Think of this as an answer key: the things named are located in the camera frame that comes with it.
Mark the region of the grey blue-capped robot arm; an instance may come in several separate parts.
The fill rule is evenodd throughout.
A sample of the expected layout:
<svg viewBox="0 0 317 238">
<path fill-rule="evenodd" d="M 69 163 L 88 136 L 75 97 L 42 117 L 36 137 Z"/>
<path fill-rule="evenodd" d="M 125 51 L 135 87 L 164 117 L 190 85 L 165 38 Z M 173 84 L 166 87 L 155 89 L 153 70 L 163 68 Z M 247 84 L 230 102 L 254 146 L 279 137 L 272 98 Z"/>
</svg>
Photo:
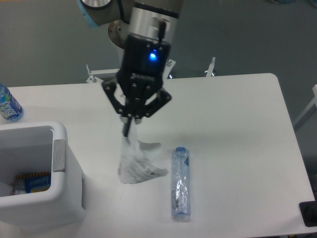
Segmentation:
<svg viewBox="0 0 317 238">
<path fill-rule="evenodd" d="M 151 117 L 171 100 L 163 88 L 163 72 L 176 30 L 181 0 L 79 0 L 90 27 L 119 21 L 124 49 L 121 67 L 102 87 L 128 136 L 131 122 Z"/>
</svg>

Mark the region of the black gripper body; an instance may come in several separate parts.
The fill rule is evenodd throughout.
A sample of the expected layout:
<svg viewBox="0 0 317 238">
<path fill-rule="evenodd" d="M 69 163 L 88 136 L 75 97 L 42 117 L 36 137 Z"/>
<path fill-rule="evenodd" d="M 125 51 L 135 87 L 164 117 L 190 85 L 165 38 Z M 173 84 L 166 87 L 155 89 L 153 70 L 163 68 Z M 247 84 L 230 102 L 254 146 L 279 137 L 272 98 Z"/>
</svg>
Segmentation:
<svg viewBox="0 0 317 238">
<path fill-rule="evenodd" d="M 126 99 L 125 115 L 135 116 L 136 104 L 146 89 L 150 90 L 146 104 L 156 97 L 163 86 L 162 75 L 170 49 L 167 42 L 128 35 L 121 69 L 116 76 Z"/>
</svg>

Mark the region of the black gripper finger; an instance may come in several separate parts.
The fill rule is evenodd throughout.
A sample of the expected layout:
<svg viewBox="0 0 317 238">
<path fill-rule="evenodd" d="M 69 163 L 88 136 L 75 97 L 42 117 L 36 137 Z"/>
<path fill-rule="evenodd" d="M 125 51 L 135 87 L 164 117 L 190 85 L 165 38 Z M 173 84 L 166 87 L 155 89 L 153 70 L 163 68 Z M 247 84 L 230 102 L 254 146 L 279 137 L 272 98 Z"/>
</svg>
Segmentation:
<svg viewBox="0 0 317 238">
<path fill-rule="evenodd" d="M 123 122 L 123 130 L 122 130 L 123 136 L 128 136 L 130 126 L 131 126 L 131 117 L 124 114 L 125 106 L 122 105 L 115 96 L 117 83 L 114 81 L 107 81 L 107 82 L 104 81 L 101 83 L 101 85 L 110 103 L 112 104 L 115 112 L 120 115 L 120 119 Z"/>
<path fill-rule="evenodd" d="M 150 90 L 146 89 L 143 96 L 140 98 L 140 101 L 136 104 L 135 124 L 140 124 L 143 117 L 150 118 L 172 99 L 172 96 L 164 88 L 160 88 L 156 92 L 156 97 L 146 104 L 146 96 L 149 95 Z"/>
</svg>

